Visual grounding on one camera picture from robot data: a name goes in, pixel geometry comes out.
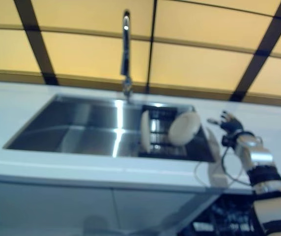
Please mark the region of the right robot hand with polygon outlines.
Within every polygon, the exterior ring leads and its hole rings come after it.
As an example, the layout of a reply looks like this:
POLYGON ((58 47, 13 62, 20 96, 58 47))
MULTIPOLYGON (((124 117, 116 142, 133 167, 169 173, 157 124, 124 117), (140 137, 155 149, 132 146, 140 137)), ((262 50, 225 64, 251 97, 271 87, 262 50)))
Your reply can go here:
POLYGON ((244 131, 243 125, 232 113, 223 110, 220 117, 221 120, 208 118, 207 122, 220 127, 230 136, 234 136, 244 131))

